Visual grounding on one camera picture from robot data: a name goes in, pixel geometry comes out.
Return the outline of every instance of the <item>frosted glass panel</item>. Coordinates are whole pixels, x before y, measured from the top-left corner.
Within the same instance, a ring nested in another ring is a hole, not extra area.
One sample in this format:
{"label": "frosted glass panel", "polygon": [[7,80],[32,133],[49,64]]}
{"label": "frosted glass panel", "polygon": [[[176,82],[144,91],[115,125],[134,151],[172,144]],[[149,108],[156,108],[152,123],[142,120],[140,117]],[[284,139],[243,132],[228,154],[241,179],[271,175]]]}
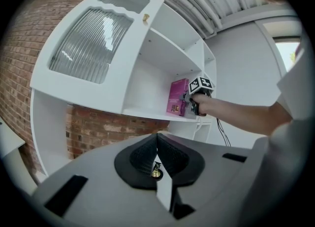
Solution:
{"label": "frosted glass panel", "polygon": [[70,29],[49,69],[103,83],[117,47],[132,21],[100,9],[87,11]]}
{"label": "frosted glass panel", "polygon": [[123,7],[128,11],[136,13],[140,13],[150,2],[149,0],[101,0],[101,1],[106,4],[113,4],[114,6]]}

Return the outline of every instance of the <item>pink box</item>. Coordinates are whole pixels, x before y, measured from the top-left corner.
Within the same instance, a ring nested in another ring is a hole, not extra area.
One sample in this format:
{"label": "pink box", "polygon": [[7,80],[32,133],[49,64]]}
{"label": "pink box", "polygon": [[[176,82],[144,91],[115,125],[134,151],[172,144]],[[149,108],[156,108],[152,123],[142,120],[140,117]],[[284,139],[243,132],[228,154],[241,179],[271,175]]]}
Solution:
{"label": "pink box", "polygon": [[184,116],[185,101],[180,97],[188,90],[189,80],[184,78],[171,84],[166,111],[175,115]]}

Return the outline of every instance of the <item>person's hand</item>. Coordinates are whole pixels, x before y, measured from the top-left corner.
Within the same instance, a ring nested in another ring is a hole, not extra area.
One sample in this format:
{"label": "person's hand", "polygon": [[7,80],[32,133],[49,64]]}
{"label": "person's hand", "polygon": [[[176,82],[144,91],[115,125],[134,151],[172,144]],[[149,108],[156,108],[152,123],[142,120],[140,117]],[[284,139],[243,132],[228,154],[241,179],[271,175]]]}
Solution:
{"label": "person's hand", "polygon": [[199,104],[199,114],[205,116],[208,113],[211,98],[204,94],[194,94],[191,98]]}

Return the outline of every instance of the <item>person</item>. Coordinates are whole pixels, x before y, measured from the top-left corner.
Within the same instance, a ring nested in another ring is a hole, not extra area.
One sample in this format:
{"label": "person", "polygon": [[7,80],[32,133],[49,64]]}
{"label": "person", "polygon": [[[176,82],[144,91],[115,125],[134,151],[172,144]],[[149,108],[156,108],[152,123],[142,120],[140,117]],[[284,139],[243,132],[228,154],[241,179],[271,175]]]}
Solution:
{"label": "person", "polygon": [[[285,0],[267,1],[285,2]],[[290,110],[282,95],[271,106],[240,105],[202,94],[195,94],[192,99],[199,104],[200,114],[209,114],[242,130],[267,136],[271,135],[278,126],[292,120]]]}

